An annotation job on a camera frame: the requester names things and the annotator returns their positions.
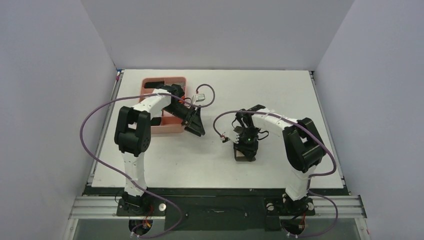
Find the olive underwear beige waistband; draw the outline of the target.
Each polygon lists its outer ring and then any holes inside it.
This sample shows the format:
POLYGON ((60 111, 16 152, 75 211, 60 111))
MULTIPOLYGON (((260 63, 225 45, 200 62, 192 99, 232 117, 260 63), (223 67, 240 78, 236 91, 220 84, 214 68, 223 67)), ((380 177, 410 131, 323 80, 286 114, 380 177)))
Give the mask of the olive underwear beige waistband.
POLYGON ((252 147, 234 145, 234 159, 237 162, 253 162, 256 160, 257 151, 252 147))

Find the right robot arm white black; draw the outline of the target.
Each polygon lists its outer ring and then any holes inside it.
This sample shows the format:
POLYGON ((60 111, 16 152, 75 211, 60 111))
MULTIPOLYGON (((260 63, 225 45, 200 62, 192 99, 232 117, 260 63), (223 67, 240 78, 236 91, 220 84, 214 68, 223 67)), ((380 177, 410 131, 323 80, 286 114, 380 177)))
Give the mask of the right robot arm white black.
POLYGON ((326 155, 316 142, 321 137, 313 121, 310 118, 285 118, 260 104, 241 109, 235 114, 235 120, 239 125, 230 131, 228 138, 233 142, 234 150, 249 162, 255 160, 261 130, 283 140, 291 172, 282 196, 282 207, 289 215, 311 211, 312 205, 307 202, 310 176, 326 155))

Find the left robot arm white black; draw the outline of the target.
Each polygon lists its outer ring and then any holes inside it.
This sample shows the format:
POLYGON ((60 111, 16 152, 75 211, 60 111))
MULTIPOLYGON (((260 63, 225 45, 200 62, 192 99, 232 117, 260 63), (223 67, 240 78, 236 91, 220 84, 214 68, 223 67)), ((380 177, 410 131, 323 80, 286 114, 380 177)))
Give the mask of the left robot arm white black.
POLYGON ((197 102, 186 106, 184 95, 180 85, 160 84, 141 102, 123 106, 118 112, 114 142, 122 154, 126 174, 122 199, 136 215, 149 210, 149 201, 143 197, 148 188, 144 156, 151 144, 153 118, 166 111, 182 121, 185 131, 198 137, 205 135, 201 106, 197 102))

